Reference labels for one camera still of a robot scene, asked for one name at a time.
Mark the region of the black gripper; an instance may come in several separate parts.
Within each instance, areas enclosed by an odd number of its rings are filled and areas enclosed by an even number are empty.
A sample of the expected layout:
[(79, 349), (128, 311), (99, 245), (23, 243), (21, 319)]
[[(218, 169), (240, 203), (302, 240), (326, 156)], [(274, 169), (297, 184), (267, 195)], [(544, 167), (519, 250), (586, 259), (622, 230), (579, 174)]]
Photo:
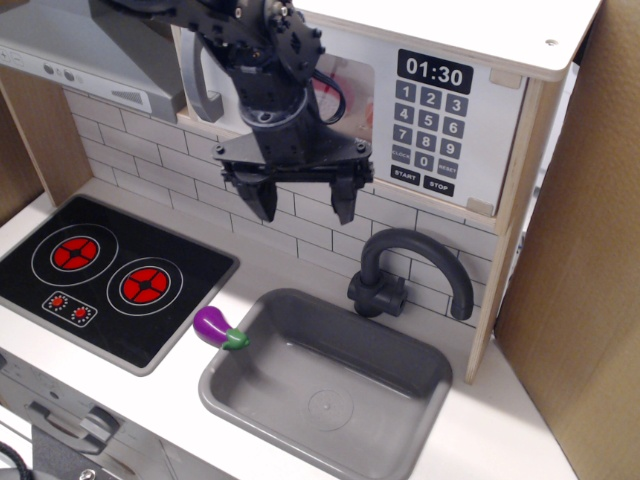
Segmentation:
[(251, 211), (272, 222), (277, 186), (330, 183), (331, 205), (341, 225), (354, 219), (357, 189), (373, 181), (371, 144), (317, 119), (246, 117), (251, 132), (219, 143), (212, 157)]

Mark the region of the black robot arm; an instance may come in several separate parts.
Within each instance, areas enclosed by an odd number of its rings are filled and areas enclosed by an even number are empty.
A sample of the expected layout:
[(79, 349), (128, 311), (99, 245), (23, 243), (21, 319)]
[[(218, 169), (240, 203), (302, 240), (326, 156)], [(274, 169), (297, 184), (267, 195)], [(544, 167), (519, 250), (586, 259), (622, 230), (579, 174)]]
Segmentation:
[(347, 110), (335, 79), (317, 68), (325, 49), (290, 1), (111, 1), (131, 17), (181, 29), (181, 73), (197, 114), (213, 120), (200, 57), (230, 78), (250, 133), (213, 150), (224, 180), (261, 220), (272, 221), (282, 182), (326, 183), (340, 223), (372, 182), (369, 142), (333, 129)]

